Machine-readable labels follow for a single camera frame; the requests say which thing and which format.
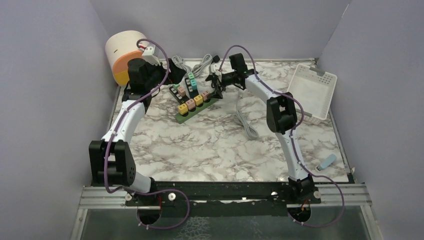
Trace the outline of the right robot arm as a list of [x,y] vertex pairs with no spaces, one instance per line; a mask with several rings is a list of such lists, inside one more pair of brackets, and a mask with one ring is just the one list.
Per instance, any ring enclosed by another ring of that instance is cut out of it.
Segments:
[[206,81],[214,89],[212,98],[222,99],[227,86],[248,90],[266,105],[266,123],[280,142],[288,169],[289,199],[300,204],[314,191],[311,173],[306,170],[305,161],[298,143],[296,129],[301,120],[296,111],[296,100],[290,92],[271,88],[260,77],[255,67],[248,68],[241,53],[229,57],[231,72],[222,73],[220,66],[209,68]]

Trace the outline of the green power strip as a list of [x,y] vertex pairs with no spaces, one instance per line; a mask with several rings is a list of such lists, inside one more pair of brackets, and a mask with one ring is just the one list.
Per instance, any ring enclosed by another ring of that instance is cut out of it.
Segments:
[[219,101],[219,99],[212,98],[208,102],[204,102],[202,105],[194,107],[193,109],[189,110],[187,113],[185,113],[183,115],[181,115],[180,113],[177,113],[174,116],[174,118],[175,118],[175,120],[178,124],[182,124],[182,123],[188,121],[189,119],[193,118],[195,115],[199,114],[203,110],[205,110],[205,109],[209,108],[210,106],[212,106],[213,104],[217,103],[218,101]]

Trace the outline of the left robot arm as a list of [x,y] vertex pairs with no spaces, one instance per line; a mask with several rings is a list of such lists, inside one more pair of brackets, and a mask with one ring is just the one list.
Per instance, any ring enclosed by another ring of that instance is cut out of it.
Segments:
[[129,60],[127,67],[129,81],[118,117],[100,140],[93,140],[88,146],[92,182],[105,186],[109,193],[113,193],[111,186],[135,192],[149,206],[157,200],[155,181],[137,172],[130,142],[151,104],[152,94],[162,85],[180,83],[187,72],[171,60],[169,70],[161,63],[153,65],[142,58]]

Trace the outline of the black power strip right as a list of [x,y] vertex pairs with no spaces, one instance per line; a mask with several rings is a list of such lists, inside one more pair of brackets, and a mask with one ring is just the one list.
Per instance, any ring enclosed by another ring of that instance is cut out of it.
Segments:
[[197,81],[195,79],[195,75],[192,72],[189,72],[187,74],[187,77],[185,77],[184,82],[186,84],[190,98],[193,99],[194,97],[199,95]]

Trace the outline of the yellow plug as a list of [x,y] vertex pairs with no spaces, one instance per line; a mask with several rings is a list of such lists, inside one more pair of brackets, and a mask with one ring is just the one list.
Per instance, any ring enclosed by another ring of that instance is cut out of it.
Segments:
[[186,103],[179,105],[177,110],[181,116],[184,116],[189,112],[188,105]]
[[200,106],[200,105],[202,105],[202,104],[203,104],[203,102],[204,102],[204,99],[203,99],[203,96],[202,96],[202,95],[197,95],[197,96],[195,96],[195,97],[193,98],[193,100],[194,100],[194,103],[195,103],[195,105],[196,105],[196,106]]

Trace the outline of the white plastic basket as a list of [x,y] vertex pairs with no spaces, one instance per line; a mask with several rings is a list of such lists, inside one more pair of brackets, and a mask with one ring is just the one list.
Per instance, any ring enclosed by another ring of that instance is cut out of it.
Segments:
[[287,91],[304,110],[304,121],[319,125],[329,114],[338,77],[313,66],[298,64]]

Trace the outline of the round cream drawer cabinet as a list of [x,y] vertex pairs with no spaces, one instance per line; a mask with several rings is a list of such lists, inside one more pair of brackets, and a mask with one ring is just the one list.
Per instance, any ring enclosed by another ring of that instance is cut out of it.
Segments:
[[111,36],[105,44],[105,53],[114,80],[119,86],[126,86],[129,81],[128,62],[142,58],[142,51],[136,43],[146,36],[136,30],[126,30]]

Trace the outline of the black power strip left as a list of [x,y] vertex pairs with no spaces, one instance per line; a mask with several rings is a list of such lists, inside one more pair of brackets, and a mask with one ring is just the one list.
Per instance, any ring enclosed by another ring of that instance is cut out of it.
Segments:
[[191,98],[186,89],[180,84],[172,84],[168,89],[179,105],[184,104]]

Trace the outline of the light blue small device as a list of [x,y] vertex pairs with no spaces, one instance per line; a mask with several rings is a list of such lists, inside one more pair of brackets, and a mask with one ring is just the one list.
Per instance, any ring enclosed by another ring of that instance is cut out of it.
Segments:
[[323,171],[327,169],[331,164],[333,164],[337,160],[337,156],[335,154],[330,154],[324,161],[318,164],[315,169],[317,171]]

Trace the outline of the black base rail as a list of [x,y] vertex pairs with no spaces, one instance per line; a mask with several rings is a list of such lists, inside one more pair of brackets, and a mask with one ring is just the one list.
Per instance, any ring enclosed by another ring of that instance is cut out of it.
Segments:
[[163,217],[288,216],[288,208],[320,204],[317,187],[299,193],[286,182],[195,182],[158,181],[161,193],[135,194],[127,207],[160,210]]

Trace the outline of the black power strip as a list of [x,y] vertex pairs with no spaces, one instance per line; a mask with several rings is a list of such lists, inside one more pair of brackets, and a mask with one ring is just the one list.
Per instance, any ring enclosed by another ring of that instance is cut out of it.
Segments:
[[180,84],[172,84],[168,89],[179,105],[184,104],[191,98],[186,89]]
[[197,81],[195,79],[195,75],[192,72],[189,72],[187,74],[187,77],[185,77],[184,82],[186,84],[190,98],[193,99],[194,97],[199,95]]

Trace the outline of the pink plug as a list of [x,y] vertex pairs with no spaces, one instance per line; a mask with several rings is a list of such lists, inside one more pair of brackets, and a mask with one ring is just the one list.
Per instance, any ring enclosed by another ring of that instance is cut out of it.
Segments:
[[187,100],[187,101],[185,102],[185,104],[186,104],[187,109],[188,109],[189,111],[193,110],[193,109],[196,107],[196,103],[195,103],[195,101],[194,101],[192,98],[190,98],[189,100]]
[[209,91],[203,91],[201,94],[200,94],[201,96],[202,96],[202,100],[203,100],[203,102],[209,102],[210,101],[210,95],[211,95],[211,93],[209,92]]

